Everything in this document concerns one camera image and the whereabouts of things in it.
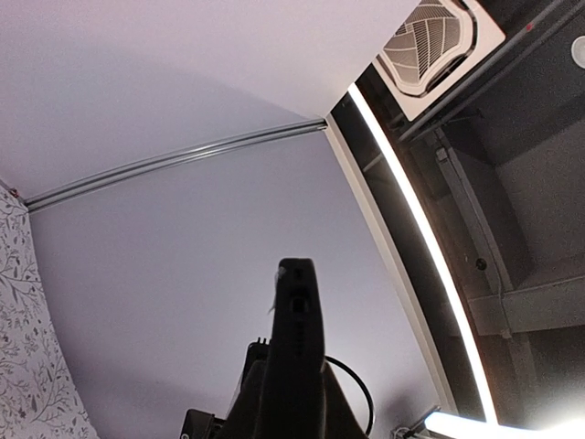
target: floral wallpaper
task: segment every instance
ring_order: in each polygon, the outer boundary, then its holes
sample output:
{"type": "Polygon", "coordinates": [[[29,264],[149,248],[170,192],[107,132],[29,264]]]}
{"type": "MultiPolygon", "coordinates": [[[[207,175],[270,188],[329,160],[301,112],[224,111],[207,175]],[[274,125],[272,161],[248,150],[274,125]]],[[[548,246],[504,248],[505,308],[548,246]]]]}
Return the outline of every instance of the floral wallpaper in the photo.
{"type": "Polygon", "coordinates": [[[27,209],[2,187],[0,438],[97,438],[51,324],[27,209]]]}

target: cable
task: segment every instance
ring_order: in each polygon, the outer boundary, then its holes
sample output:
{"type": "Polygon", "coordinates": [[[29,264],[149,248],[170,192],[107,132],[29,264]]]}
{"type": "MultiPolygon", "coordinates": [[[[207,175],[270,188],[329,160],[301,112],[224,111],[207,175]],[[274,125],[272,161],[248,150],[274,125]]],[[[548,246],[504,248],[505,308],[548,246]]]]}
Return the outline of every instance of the cable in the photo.
{"type": "Polygon", "coordinates": [[[339,369],[342,369],[344,372],[346,372],[351,378],[353,378],[356,381],[357,385],[362,390],[362,392],[364,392],[364,396],[366,397],[367,401],[367,408],[369,409],[369,416],[367,418],[367,427],[365,433],[366,436],[369,436],[369,434],[372,432],[372,427],[374,426],[374,400],[372,399],[372,395],[367,389],[367,385],[365,384],[365,382],[362,381],[361,378],[359,378],[359,375],[357,375],[345,363],[339,361],[338,359],[334,359],[333,357],[329,357],[328,355],[325,356],[325,359],[329,361],[331,364],[335,364],[339,369]]]}

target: white ceiling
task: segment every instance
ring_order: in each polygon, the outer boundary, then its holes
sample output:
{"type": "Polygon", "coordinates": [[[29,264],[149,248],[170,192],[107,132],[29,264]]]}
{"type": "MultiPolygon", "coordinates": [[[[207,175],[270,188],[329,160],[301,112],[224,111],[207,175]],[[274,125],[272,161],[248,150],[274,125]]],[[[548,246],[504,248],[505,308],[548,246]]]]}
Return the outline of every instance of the white ceiling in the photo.
{"type": "MultiPolygon", "coordinates": [[[[314,259],[328,355],[364,380],[388,439],[439,403],[323,133],[122,182],[32,215],[49,311],[102,439],[178,437],[224,416],[246,347],[270,337],[283,257],[314,259]]],[[[360,389],[335,371],[364,425],[360,389]]]]}
{"type": "Polygon", "coordinates": [[[0,178],[25,197],[325,116],[416,0],[0,5],[0,178]]]}

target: led light strip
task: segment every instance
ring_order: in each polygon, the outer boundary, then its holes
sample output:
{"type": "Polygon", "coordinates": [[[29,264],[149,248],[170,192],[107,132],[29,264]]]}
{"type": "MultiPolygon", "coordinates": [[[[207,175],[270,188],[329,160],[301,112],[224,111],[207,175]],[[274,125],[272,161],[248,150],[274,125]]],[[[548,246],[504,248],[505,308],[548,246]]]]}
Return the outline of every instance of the led light strip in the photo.
{"type": "Polygon", "coordinates": [[[480,423],[447,413],[435,412],[424,422],[428,430],[452,439],[544,439],[543,432],[480,423]]]}
{"type": "Polygon", "coordinates": [[[471,363],[475,384],[477,385],[479,397],[484,408],[485,420],[487,423],[497,423],[494,402],[492,400],[492,394],[490,393],[489,386],[487,385],[484,366],[480,360],[479,352],[477,350],[477,346],[475,345],[475,340],[473,339],[469,321],[467,320],[467,316],[463,310],[461,299],[457,293],[457,289],[455,288],[455,283],[453,282],[451,273],[449,272],[447,262],[445,261],[445,258],[441,252],[441,247],[439,247],[437,238],[432,232],[431,224],[429,223],[427,216],[424,214],[422,205],[420,204],[419,199],[417,198],[414,189],[412,188],[412,185],[410,184],[409,179],[407,178],[406,173],[404,172],[404,169],[402,168],[402,165],[400,164],[400,161],[394,152],[394,149],[390,145],[390,142],[384,134],[384,131],[382,131],[382,127],[378,123],[376,116],[374,116],[374,113],[372,113],[369,105],[367,105],[364,96],[355,84],[352,84],[349,87],[348,93],[356,103],[357,109],[364,118],[364,121],[366,121],[367,127],[372,132],[376,143],[378,144],[382,154],[390,166],[390,170],[392,171],[394,178],[396,178],[400,186],[400,190],[402,190],[404,197],[409,203],[412,215],[417,221],[420,233],[422,234],[422,237],[425,240],[427,247],[429,248],[431,258],[437,267],[442,284],[449,298],[449,302],[451,303],[451,307],[455,315],[455,320],[457,321],[457,326],[461,331],[463,344],[465,345],[467,357],[471,363]]]}

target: ceiling air conditioner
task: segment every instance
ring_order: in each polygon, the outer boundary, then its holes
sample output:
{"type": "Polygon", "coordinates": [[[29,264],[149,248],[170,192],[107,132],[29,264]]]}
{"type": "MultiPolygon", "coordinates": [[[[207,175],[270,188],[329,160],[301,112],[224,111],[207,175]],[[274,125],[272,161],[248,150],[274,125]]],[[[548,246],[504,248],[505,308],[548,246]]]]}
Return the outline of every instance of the ceiling air conditioner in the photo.
{"type": "Polygon", "coordinates": [[[504,40],[475,0],[422,0],[374,67],[412,121],[504,40]]]}

